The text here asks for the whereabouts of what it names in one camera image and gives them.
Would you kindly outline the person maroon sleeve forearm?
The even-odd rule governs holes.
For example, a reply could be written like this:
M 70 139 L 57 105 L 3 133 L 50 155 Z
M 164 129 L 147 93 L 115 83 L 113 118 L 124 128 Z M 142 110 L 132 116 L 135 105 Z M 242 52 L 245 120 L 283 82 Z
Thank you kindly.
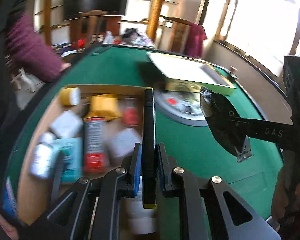
M 12 60 L 44 82 L 60 76 L 62 61 L 34 32 L 25 14 L 12 16 L 7 26 L 6 48 Z

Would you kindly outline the bystander hand on table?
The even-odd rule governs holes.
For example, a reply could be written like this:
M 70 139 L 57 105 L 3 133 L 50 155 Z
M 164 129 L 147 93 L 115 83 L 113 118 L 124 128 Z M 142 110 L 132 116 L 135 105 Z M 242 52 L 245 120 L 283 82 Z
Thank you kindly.
M 67 62 L 62 63 L 60 72 L 63 72 L 64 70 L 66 70 L 69 67 L 71 67 L 71 63 L 67 63 Z

